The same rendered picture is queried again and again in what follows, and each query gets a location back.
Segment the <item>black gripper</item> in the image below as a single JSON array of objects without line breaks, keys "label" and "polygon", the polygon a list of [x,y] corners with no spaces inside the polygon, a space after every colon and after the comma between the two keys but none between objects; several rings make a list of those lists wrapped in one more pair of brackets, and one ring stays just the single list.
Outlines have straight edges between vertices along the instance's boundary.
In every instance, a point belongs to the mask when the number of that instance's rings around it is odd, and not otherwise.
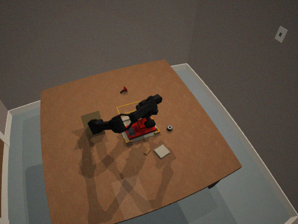
[{"label": "black gripper", "polygon": [[[136,106],[136,110],[139,109],[140,106],[137,105]],[[151,128],[151,127],[154,127],[155,126],[155,121],[153,119],[150,119],[150,112],[148,112],[147,114],[145,114],[144,116],[142,116],[142,118],[146,118],[147,121],[144,123],[145,127],[148,129],[148,128]]]}]

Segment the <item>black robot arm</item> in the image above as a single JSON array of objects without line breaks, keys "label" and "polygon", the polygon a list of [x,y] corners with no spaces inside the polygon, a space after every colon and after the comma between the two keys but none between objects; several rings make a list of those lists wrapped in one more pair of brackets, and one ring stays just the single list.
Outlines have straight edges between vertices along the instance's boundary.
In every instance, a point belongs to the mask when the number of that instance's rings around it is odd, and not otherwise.
[{"label": "black robot arm", "polygon": [[[119,114],[113,117],[110,121],[103,121],[102,119],[92,119],[88,122],[89,128],[92,131],[92,134],[97,134],[102,132],[103,130],[112,130],[114,133],[122,133],[129,130],[132,124],[139,121],[139,119],[150,112],[151,115],[157,115],[158,113],[158,106],[157,104],[162,102],[162,97],[157,94],[155,96],[149,96],[146,100],[142,100],[138,105],[140,106],[139,109],[136,111],[129,113],[129,114]],[[129,116],[131,123],[127,128],[125,128],[125,124],[121,116]]]}]

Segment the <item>beige flat square tile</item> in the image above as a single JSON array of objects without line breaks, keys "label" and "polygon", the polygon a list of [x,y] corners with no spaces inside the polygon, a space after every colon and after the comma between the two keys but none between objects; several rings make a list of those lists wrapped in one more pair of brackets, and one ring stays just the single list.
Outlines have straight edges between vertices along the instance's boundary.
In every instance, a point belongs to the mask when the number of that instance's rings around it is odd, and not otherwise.
[{"label": "beige flat square tile", "polygon": [[164,145],[158,147],[154,151],[158,154],[158,156],[160,158],[162,158],[170,153],[170,151]]}]

